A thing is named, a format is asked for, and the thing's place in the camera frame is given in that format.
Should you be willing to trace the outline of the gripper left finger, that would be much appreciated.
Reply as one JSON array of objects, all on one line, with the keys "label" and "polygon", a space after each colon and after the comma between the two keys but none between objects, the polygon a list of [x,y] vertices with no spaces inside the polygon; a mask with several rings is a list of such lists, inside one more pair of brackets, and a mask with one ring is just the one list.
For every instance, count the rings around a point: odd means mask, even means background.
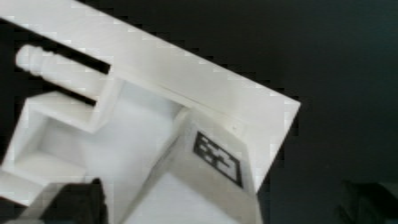
[{"label": "gripper left finger", "polygon": [[103,183],[51,184],[23,212],[26,224],[108,224]]}]

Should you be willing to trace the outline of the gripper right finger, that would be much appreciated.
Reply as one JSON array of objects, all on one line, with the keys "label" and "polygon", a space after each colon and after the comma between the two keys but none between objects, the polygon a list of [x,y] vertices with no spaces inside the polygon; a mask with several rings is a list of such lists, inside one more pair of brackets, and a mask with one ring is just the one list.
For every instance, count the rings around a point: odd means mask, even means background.
[{"label": "gripper right finger", "polygon": [[398,224],[398,182],[344,181],[335,224]]}]

